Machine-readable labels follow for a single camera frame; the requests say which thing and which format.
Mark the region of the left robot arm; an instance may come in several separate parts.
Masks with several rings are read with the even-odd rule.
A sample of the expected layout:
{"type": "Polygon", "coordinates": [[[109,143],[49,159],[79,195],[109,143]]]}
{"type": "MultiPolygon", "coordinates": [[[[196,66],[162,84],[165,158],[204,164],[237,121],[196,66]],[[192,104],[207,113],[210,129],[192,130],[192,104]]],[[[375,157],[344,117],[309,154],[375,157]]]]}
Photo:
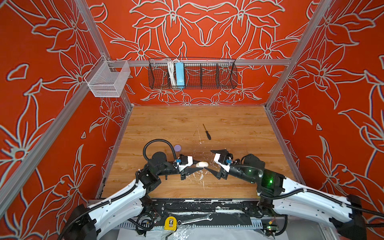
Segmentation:
{"type": "Polygon", "coordinates": [[[147,163],[135,173],[134,180],[99,203],[89,207],[77,206],[58,238],[60,240],[99,240],[125,221],[133,223],[144,231],[149,231],[149,227],[141,226],[134,218],[144,215],[152,217],[148,212],[152,205],[148,194],[161,184],[160,176],[179,175],[184,180],[186,176],[208,166],[206,162],[195,161],[191,156],[177,156],[170,142],[160,141],[171,148],[172,162],[167,160],[163,152],[156,152],[149,158],[146,153],[147,148],[157,140],[149,141],[143,148],[143,157],[147,163]]]}

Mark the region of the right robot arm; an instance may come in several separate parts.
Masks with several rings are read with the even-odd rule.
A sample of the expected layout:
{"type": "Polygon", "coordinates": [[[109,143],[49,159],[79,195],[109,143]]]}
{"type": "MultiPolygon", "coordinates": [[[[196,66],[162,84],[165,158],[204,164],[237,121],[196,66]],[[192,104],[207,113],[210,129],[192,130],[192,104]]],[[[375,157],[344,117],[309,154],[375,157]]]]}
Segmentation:
{"type": "Polygon", "coordinates": [[[367,239],[368,228],[382,228],[383,223],[366,223],[363,214],[383,218],[384,214],[364,209],[359,197],[332,195],[302,185],[265,168],[253,154],[235,160],[227,150],[213,150],[220,171],[209,169],[217,179],[233,176],[257,187],[259,209],[264,215],[285,215],[322,223],[349,240],[367,239]]]}

